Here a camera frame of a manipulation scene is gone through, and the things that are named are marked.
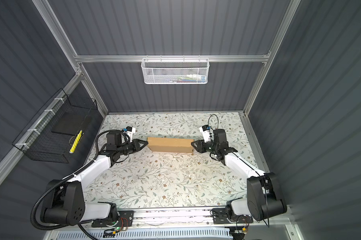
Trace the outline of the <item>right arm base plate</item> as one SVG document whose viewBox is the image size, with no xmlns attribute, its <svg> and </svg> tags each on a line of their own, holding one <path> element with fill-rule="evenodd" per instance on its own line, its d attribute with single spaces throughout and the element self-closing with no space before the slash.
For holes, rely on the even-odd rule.
<svg viewBox="0 0 361 240">
<path fill-rule="evenodd" d="M 215 225 L 224 224 L 244 224 L 249 225 L 253 223 L 253 218 L 250 215 L 235 215 L 231 210 L 224 208 L 213 208 L 210 210 L 210 215 Z"/>
</svg>

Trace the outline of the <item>brown cardboard box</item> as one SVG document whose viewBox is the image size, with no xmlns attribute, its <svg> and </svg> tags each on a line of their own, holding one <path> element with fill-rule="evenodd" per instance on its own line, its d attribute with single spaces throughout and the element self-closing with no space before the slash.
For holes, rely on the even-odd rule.
<svg viewBox="0 0 361 240">
<path fill-rule="evenodd" d="M 192 153 L 194 148 L 192 139 L 174 139 L 174 138 L 154 138 L 148 137 L 148 147 L 153 152 L 167 153 Z"/>
</svg>

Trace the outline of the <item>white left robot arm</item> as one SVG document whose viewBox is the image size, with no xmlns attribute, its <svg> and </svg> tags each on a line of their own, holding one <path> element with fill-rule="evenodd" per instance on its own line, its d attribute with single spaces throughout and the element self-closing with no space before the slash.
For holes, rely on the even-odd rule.
<svg viewBox="0 0 361 240">
<path fill-rule="evenodd" d="M 34 204 L 30 221 L 35 228 L 55 230 L 67 226 L 101 221 L 114 226 L 120 216 L 114 203 L 87 203 L 83 191 L 102 173 L 116 164 L 123 163 L 122 156 L 129 157 L 144 149 L 148 141 L 133 139 L 135 128 L 108 130 L 98 136 L 106 136 L 106 143 L 95 144 L 93 160 L 61 180 L 52 180 L 45 193 Z"/>
</svg>

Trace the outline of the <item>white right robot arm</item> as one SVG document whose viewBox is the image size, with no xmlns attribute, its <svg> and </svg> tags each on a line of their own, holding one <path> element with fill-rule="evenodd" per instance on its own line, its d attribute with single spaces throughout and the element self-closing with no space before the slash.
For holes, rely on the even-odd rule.
<svg viewBox="0 0 361 240">
<path fill-rule="evenodd" d="M 246 180 L 246 197 L 226 204 L 225 215 L 229 221 L 237 222 L 249 216 L 260 222 L 287 212 L 287 203 L 276 174 L 262 171 L 245 160 L 237 149 L 229 146 L 225 130 L 213 130 L 208 125 L 199 130 L 203 139 L 192 142 L 191 146 L 198 153 L 209 153 L 213 160 Z"/>
</svg>

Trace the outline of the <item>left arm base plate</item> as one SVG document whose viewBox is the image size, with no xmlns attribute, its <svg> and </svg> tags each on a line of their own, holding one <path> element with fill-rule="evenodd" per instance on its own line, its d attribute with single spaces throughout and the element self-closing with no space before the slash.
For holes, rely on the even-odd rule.
<svg viewBox="0 0 361 240">
<path fill-rule="evenodd" d="M 93 228 L 127 228 L 133 223 L 134 211 L 118 211 L 115 215 L 111 213 L 105 219 L 96 219 L 92 222 Z"/>
</svg>

